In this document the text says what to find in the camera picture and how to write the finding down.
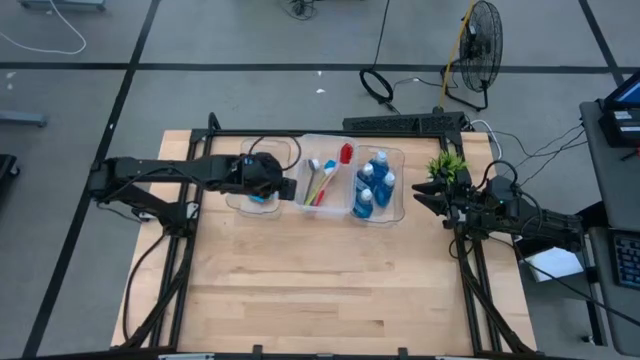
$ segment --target transparent container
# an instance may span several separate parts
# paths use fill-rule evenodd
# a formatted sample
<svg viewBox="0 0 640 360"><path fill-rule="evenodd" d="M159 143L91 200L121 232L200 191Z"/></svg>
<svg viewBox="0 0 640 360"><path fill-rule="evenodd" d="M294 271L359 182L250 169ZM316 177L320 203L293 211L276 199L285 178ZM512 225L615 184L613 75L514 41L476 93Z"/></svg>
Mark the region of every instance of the transparent container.
<svg viewBox="0 0 640 360"><path fill-rule="evenodd" d="M368 219L361 219L353 216L355 220L360 223L367 224L394 224L404 218L404 205L403 205L403 188L404 188L404 153L399 149L386 148L380 146L358 146L357 157L357 170L362 169L364 164L369 162L376 156L378 151L384 151L387 153L387 162L389 163L389 171L396 176L396 182L393 186L393 192L391 193L391 200L386 207L380 207L376 202L373 202L373 213Z"/></svg>
<svg viewBox="0 0 640 360"><path fill-rule="evenodd" d="M349 137L306 134L299 138L302 156L296 165L296 206L310 215L328 215L342 217L353 209L355 203L355 177L357 171L358 144ZM340 151L345 144L353 148L353 156L349 164L340 164L337 172L326 186L324 196L319 206L305 205L307 190L311 186L312 194L324 176L324 166L329 160L340 162ZM312 170L308 160L317 159L320 169L312 179Z"/></svg>
<svg viewBox="0 0 640 360"><path fill-rule="evenodd" d="M240 146L240 153L248 153L251 145L253 145L253 143L257 139L258 138L245 139ZM280 162L280 165L282 167L286 167L289 165L291 157L291 146L285 141L265 138L257 143L253 148L253 154L259 152L271 153L271 155L273 155L273 157L275 157L276 160ZM226 202L227 206L237 210L241 215L248 217L276 219L280 217L280 214L282 212L280 199L278 199L277 193L273 194L272 198L264 203L252 200L247 195L238 194L228 194L226 197Z"/></svg>

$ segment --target computer monitor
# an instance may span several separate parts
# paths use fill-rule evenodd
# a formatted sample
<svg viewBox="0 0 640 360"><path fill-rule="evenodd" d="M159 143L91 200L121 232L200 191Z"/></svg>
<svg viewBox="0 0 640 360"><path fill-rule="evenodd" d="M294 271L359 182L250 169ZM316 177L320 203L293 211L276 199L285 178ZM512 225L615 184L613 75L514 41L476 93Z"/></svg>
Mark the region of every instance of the computer monitor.
<svg viewBox="0 0 640 360"><path fill-rule="evenodd" d="M640 80L616 98L616 102L640 104Z"/></svg>
<svg viewBox="0 0 640 360"><path fill-rule="evenodd" d="M640 71L607 96L604 106L604 110L640 109Z"/></svg>

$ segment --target metal bracket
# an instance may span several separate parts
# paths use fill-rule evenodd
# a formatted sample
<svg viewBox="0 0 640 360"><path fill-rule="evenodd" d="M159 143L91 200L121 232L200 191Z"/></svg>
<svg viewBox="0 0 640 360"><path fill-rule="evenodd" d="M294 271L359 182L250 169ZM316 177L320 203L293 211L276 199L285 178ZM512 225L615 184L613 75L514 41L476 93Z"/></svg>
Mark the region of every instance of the metal bracket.
<svg viewBox="0 0 640 360"><path fill-rule="evenodd" d="M262 345L253 345L251 360L262 360Z"/></svg>
<svg viewBox="0 0 640 360"><path fill-rule="evenodd" d="M201 354L172 354L158 356L158 360L212 360L215 359L214 353Z"/></svg>
<svg viewBox="0 0 640 360"><path fill-rule="evenodd" d="M187 211L186 211L186 220L193 220L193 219L197 219L198 218L198 209L200 208L200 205L195 203L195 202L189 202L187 203ZM149 220L156 220L157 218L147 212L144 211L136 211L136 209L131 209L131 212L133 213L133 215L137 216L140 220L143 221L149 221Z"/></svg>

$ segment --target plastic bottle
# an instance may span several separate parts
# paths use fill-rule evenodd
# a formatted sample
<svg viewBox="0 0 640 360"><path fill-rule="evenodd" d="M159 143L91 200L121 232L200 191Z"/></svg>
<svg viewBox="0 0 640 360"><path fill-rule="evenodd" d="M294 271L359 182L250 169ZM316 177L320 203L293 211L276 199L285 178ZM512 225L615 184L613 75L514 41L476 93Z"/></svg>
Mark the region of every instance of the plastic bottle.
<svg viewBox="0 0 640 360"><path fill-rule="evenodd" d="M373 212L373 194L371 190L364 189L356 195L356 205L353 207L353 215L361 219L368 219Z"/></svg>
<svg viewBox="0 0 640 360"><path fill-rule="evenodd" d="M356 175L356 194L364 189L373 190L373 165L366 163Z"/></svg>
<svg viewBox="0 0 640 360"><path fill-rule="evenodd" d="M373 190L373 195L376 200L376 204L380 207L387 207L389 200L391 200L391 194L393 194L393 186L396 184L396 176L391 171L385 175L382 182L380 182Z"/></svg>
<svg viewBox="0 0 640 360"><path fill-rule="evenodd" d="M389 172L389 163L387 162L387 153L384 151L378 151L376 156L369 160L369 163L373 166L373 180L374 183L380 184L387 172Z"/></svg>

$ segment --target bottle cap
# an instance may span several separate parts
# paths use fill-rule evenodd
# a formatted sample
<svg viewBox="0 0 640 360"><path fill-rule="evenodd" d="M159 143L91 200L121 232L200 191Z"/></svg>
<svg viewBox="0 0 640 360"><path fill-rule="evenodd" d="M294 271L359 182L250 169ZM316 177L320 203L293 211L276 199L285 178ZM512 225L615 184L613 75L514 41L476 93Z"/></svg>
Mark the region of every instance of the bottle cap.
<svg viewBox="0 0 640 360"><path fill-rule="evenodd" d="M362 174L364 174L365 176L370 176L371 174L373 174L373 165L369 163L364 164L364 166L362 167Z"/></svg>
<svg viewBox="0 0 640 360"><path fill-rule="evenodd" d="M384 151L378 151L378 153L376 154L376 161L377 162L386 162L387 161L387 153Z"/></svg>
<svg viewBox="0 0 640 360"><path fill-rule="evenodd" d="M396 182L396 176L393 175L393 173L391 171L389 171L387 173L387 175L384 176L384 183L387 186L393 186L393 184L395 184Z"/></svg>
<svg viewBox="0 0 640 360"><path fill-rule="evenodd" d="M369 189L364 189L360 193L360 198L362 199L362 201L371 201L371 199L373 198L373 193Z"/></svg>
<svg viewBox="0 0 640 360"><path fill-rule="evenodd" d="M311 159L309 167L311 167L311 170L313 171L320 169L320 161L318 161L318 159Z"/></svg>

